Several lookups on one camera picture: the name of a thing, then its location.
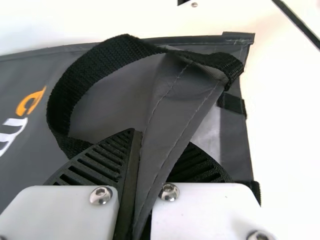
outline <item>white background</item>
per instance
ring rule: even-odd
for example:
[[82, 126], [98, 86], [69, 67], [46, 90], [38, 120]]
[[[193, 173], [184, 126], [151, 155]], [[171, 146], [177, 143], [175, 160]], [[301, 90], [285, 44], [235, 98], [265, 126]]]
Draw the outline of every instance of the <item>white background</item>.
[[[140, 38], [256, 33], [241, 89], [255, 179], [280, 240], [320, 239], [320, 53], [270, 0], [0, 0], [0, 55]], [[316, 0], [285, 1], [320, 36]]]

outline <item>black webbing loop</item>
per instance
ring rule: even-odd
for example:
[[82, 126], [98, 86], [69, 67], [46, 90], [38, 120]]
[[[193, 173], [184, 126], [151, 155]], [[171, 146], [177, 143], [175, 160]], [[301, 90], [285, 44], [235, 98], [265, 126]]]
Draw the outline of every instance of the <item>black webbing loop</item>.
[[195, 63], [213, 67], [228, 77], [228, 89], [243, 72], [243, 64], [230, 54], [200, 54], [156, 47], [128, 34], [110, 38], [76, 60], [62, 75], [47, 103], [46, 120], [61, 150], [71, 159], [92, 144], [68, 137], [70, 117], [81, 97], [93, 84], [116, 70], [155, 54], [170, 53]]

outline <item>gray fabric bag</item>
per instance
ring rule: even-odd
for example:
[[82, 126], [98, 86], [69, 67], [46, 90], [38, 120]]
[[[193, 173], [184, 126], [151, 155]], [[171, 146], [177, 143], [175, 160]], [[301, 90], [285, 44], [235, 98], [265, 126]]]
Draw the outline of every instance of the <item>gray fabric bag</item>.
[[[224, 32], [144, 41], [174, 52], [228, 53], [244, 64], [253, 40], [251, 33]], [[0, 56], [0, 212], [22, 189], [42, 185], [68, 161], [48, 128], [47, 101], [66, 69], [96, 45]], [[224, 92], [229, 79], [223, 71], [170, 53], [150, 55], [99, 79], [71, 109], [68, 135], [94, 144], [128, 128], [143, 133], [135, 239], [190, 141], [233, 180], [253, 180], [239, 79]], [[85, 84], [78, 82], [79, 88]]]

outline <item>orange printed letter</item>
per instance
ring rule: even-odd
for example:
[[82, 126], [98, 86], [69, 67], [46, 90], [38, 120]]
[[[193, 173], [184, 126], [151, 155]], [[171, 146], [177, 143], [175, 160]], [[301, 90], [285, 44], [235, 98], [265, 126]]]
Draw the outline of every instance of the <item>orange printed letter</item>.
[[23, 114], [25, 114], [26, 112], [26, 108], [25, 108], [25, 105], [26, 103], [30, 100], [30, 99], [33, 99], [33, 102], [28, 110], [28, 112], [26, 114], [30, 114], [32, 113], [32, 111], [36, 108], [36, 106], [38, 105], [38, 103], [40, 102], [42, 96], [44, 95], [45, 91], [46, 91], [46, 86], [41, 90], [41, 91], [37, 91], [37, 92], [34, 92], [34, 93], [31, 93], [30, 95], [26, 96], [18, 105], [18, 107], [16, 108], [15, 110], [15, 113], [18, 115], [18, 116], [22, 116]]

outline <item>metal bolt head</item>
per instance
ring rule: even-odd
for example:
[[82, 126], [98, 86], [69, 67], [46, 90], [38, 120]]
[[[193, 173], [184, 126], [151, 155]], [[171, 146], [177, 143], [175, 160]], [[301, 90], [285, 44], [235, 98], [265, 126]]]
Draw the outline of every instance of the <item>metal bolt head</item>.
[[112, 194], [112, 190], [109, 187], [100, 186], [92, 191], [89, 200], [93, 205], [104, 205], [111, 200]]
[[276, 240], [274, 236], [265, 231], [255, 231], [247, 237], [247, 240]]
[[165, 201], [173, 202], [180, 195], [179, 188], [172, 183], [165, 183], [160, 191], [159, 198]]

